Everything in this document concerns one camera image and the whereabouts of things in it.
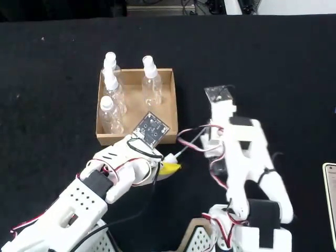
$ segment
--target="clear plastic bottle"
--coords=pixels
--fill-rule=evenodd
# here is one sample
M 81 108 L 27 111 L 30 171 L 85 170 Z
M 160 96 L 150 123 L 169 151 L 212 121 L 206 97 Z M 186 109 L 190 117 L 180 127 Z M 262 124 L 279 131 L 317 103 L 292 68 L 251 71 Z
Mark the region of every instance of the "clear plastic bottle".
M 116 78 L 111 69 L 105 69 L 103 71 L 105 91 L 104 95 L 112 98 L 113 102 L 118 106 L 121 115 L 123 116 L 127 112 L 127 107 L 125 103 L 125 95 L 122 90 L 122 85 L 119 83 L 120 80 Z
M 99 119 L 105 134 L 121 134 L 124 132 L 121 115 L 111 97 L 103 96 L 100 100 Z
M 117 78 L 121 78 L 121 68 L 117 65 L 116 54 L 109 51 L 105 55 L 104 69 L 111 69 Z
M 162 102 L 162 79 L 157 72 L 152 56 L 142 59 L 145 76 L 142 79 L 142 93 L 145 102 L 149 106 L 160 105 Z

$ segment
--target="cardboard box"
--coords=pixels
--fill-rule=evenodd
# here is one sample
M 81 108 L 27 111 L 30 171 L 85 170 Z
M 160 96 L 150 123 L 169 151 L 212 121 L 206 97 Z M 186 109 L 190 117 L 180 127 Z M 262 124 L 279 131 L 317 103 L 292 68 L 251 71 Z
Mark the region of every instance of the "cardboard box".
M 170 127 L 169 132 L 163 137 L 160 143 L 175 143 L 177 136 L 177 107 L 175 95 L 175 81 L 173 69 L 158 69 L 161 75 L 162 103 L 159 106 L 148 107 L 142 95 L 143 69 L 123 69 L 121 72 L 123 80 L 123 90 L 127 106 L 127 113 L 123 116 L 124 133 L 123 134 L 105 134 L 104 129 L 98 117 L 99 103 L 103 96 L 104 82 L 102 72 L 99 79 L 96 136 L 101 145 L 112 145 L 121 140 L 125 135 L 133 132 L 134 128 L 151 111 Z

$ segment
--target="black cloth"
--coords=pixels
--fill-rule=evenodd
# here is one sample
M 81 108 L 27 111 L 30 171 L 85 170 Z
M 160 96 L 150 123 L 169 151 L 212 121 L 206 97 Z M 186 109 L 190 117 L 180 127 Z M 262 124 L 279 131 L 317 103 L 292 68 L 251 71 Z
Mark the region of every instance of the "black cloth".
M 0 231 L 43 212 L 102 147 L 95 137 L 98 73 L 107 51 L 122 68 L 152 55 L 173 68 L 179 129 L 204 124 L 203 88 L 235 85 L 238 115 L 260 120 L 295 218 L 293 251 L 331 251 L 322 164 L 335 162 L 335 15 L 89 19 L 0 24 Z M 181 146 L 162 145 L 163 154 Z M 148 211 L 110 230 L 124 251 L 176 249 L 189 221 L 225 191 L 201 153 L 157 184 Z M 253 183 L 249 197 L 264 195 Z M 148 186 L 109 207 L 136 213 Z

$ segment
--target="yellow object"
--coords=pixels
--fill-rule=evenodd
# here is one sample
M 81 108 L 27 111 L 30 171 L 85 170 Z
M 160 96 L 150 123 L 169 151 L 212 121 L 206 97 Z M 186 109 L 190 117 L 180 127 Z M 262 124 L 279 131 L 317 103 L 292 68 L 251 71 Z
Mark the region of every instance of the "yellow object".
M 181 168 L 180 164 L 163 163 L 159 175 L 169 175 Z

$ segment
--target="robotic arm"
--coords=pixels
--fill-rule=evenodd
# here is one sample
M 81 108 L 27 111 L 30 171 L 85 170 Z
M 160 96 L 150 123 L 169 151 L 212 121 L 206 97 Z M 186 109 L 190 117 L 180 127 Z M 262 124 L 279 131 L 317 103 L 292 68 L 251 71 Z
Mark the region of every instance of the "robotic arm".
M 201 142 L 204 149 L 212 149 L 205 152 L 206 158 L 225 155 L 228 175 L 225 186 L 212 176 L 227 188 L 229 204 L 215 205 L 209 214 L 203 214 L 213 224 L 219 247 L 230 249 L 232 240 L 237 251 L 291 251 L 291 233 L 280 223 L 292 221 L 293 208 L 259 121 L 234 116 L 236 106 L 225 86 L 206 88 L 205 92 L 211 103 L 211 124 L 217 127 L 201 136 Z M 258 183 L 269 201 L 248 200 L 246 180 Z
M 85 169 L 59 195 L 38 220 L 7 242 L 2 252 L 68 252 L 88 233 L 103 225 L 102 216 L 131 186 L 152 183 L 162 167 L 162 155 L 143 141 L 127 145 L 127 135 L 113 146 L 96 153 Z M 94 234 L 76 251 L 91 251 L 107 229 Z

